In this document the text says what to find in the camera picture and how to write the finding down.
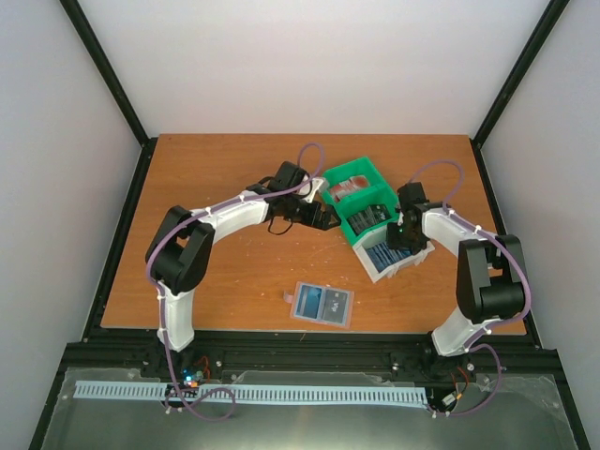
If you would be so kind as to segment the black credit card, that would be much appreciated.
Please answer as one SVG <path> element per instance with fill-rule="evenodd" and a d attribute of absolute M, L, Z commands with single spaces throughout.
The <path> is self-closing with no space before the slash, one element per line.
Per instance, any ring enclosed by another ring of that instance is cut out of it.
<path fill-rule="evenodd" d="M 322 300 L 322 320 L 345 326 L 348 322 L 353 294 L 348 291 L 326 289 Z"/>

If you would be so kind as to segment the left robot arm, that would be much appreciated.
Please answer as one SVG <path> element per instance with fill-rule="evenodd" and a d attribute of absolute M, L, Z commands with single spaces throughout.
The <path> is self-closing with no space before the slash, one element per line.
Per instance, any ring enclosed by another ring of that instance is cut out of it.
<path fill-rule="evenodd" d="M 200 209 L 176 205 L 168 210 L 145 255 L 145 274 L 157 290 L 157 336 L 167 349 L 161 364 L 174 377 L 187 376 L 195 354 L 194 292 L 203 280 L 212 247 L 247 227 L 283 218 L 290 225 L 328 231 L 341 224 L 335 208 L 316 196 L 326 180 L 290 161 L 232 198 Z"/>

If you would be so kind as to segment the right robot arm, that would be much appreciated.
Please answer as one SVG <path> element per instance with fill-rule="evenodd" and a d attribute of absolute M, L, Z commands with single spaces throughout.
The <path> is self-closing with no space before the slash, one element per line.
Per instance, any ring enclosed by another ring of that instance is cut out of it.
<path fill-rule="evenodd" d="M 459 359 L 501 323 L 520 321 L 532 303 L 519 239 L 471 224 L 446 202 L 431 202 L 419 182 L 397 190 L 399 217 L 386 230 L 386 244 L 413 256 L 435 241 L 457 258 L 457 306 L 428 334 L 419 364 L 425 373 L 445 359 Z"/>

